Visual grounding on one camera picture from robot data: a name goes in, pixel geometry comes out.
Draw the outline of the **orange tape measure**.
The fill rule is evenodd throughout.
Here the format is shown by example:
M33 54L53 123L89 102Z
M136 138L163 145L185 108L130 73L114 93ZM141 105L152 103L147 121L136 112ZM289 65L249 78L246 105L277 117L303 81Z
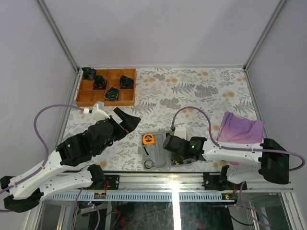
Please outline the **orange tape measure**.
M155 139L154 139L154 135L152 133L146 133L143 135L142 137L142 147L145 151L145 153L147 154L147 156L149 156L149 153L146 149L147 145L154 145L155 144Z

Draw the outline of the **grey plastic tool case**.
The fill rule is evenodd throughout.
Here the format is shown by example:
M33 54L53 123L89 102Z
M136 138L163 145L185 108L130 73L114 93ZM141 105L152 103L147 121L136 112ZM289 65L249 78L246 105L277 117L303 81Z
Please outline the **grey plastic tool case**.
M141 146L138 147L138 153L142 156L142 166L143 169L148 170L160 170L163 168L177 168L185 165L191 165L191 164L180 164L175 165L171 164L171 153L165 149L163 149L163 143L167 136L171 135L170 130L168 131L157 131L157 132L150 132L154 135L155 144L154 145L147 145L146 149L149 153L149 156L145 153L143 147L142 147L142 137L145 133L141 133ZM151 169L145 169L144 162L146 160L152 160L154 162L154 166Z

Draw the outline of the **black electrical tape roll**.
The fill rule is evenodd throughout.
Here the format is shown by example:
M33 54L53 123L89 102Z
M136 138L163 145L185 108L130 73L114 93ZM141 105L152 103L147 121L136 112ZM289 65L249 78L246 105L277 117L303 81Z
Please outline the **black electrical tape roll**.
M153 168L153 166L154 166L154 163L153 163L152 160L146 160L146 161L144 162L144 167L145 167L145 169L151 169L151 168Z

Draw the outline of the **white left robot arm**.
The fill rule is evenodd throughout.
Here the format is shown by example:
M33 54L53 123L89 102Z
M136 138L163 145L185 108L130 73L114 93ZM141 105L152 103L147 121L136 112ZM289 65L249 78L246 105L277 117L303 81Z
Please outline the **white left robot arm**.
M22 213L38 206L48 197L72 189L100 189L106 183L102 168L92 164L74 174L60 177L59 174L73 170L81 163L100 155L114 142L134 131L141 118L129 115L116 107L113 111L121 119L117 123L111 115L95 104L93 109L83 108L96 120L84 132L69 137L52 152L47 151L44 160L18 176L4 176L0 180L4 198L2 213Z

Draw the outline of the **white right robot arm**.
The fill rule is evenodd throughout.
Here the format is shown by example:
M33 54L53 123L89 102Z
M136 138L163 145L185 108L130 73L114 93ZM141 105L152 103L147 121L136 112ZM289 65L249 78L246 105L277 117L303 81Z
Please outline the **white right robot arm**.
M262 143L237 144L218 142L202 137L189 141L169 135L163 149L173 153L179 160L223 160L229 165L221 170L219 185L229 189L235 184L252 179L265 179L274 184L289 183L289 156L275 140L265 138Z

